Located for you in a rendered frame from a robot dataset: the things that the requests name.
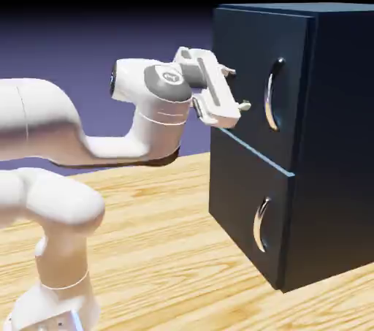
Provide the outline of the dark blue cabinet door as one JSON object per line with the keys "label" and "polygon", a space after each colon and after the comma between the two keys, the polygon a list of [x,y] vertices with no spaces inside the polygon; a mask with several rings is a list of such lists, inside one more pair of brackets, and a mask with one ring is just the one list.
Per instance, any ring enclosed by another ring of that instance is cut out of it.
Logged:
{"label": "dark blue cabinet door", "polygon": [[[211,131],[209,212],[273,288],[282,289],[294,177],[261,159],[220,129]],[[261,252],[253,219],[265,197]]]}
{"label": "dark blue cabinet door", "polygon": [[[308,85],[313,19],[275,12],[223,9],[215,12],[213,52],[235,69],[230,83],[237,102],[247,100],[233,134],[287,172],[294,172]],[[274,61],[286,60],[274,82],[272,109],[279,130],[264,112],[264,89]]]}

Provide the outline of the dark blue cabinet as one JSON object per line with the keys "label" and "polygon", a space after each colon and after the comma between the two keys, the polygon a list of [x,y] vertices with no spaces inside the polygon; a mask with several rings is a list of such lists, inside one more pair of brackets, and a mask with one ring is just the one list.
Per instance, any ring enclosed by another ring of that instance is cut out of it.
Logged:
{"label": "dark blue cabinet", "polygon": [[223,4],[313,19],[283,292],[374,262],[374,4]]}

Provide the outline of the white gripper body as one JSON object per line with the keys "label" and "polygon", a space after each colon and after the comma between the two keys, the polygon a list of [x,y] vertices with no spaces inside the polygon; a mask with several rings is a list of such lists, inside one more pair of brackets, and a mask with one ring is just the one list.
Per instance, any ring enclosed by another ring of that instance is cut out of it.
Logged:
{"label": "white gripper body", "polygon": [[226,81],[224,68],[210,50],[191,49],[191,54],[207,85],[193,98],[199,119],[207,126],[222,129],[234,127],[241,114]]}

